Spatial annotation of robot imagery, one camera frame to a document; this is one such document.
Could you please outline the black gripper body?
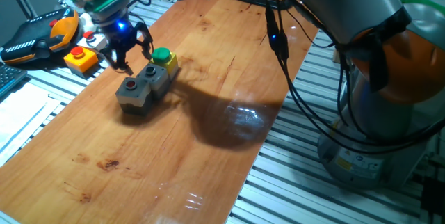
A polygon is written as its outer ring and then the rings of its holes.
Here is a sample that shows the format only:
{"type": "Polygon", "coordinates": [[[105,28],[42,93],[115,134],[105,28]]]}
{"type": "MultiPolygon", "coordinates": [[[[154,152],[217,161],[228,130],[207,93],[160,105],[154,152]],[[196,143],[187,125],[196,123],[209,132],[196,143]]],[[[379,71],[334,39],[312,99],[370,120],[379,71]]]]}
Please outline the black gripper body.
{"type": "Polygon", "coordinates": [[[108,45],[118,51],[126,53],[136,44],[137,31],[128,17],[101,27],[102,33],[107,37],[108,45]]]}

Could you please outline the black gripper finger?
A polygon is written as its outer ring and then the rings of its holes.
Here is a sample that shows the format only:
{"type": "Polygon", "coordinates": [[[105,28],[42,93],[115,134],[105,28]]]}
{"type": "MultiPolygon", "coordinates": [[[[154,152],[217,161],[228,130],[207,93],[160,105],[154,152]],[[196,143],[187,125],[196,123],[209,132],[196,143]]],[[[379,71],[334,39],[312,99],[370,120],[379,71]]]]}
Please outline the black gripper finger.
{"type": "Polygon", "coordinates": [[[123,72],[128,74],[129,76],[133,75],[132,69],[126,62],[125,51],[107,46],[106,48],[104,48],[104,58],[116,72],[123,72]]]}
{"type": "Polygon", "coordinates": [[[150,61],[152,59],[151,48],[153,47],[152,35],[144,22],[138,22],[134,29],[142,37],[140,40],[136,40],[136,44],[141,46],[143,56],[150,61]]]}

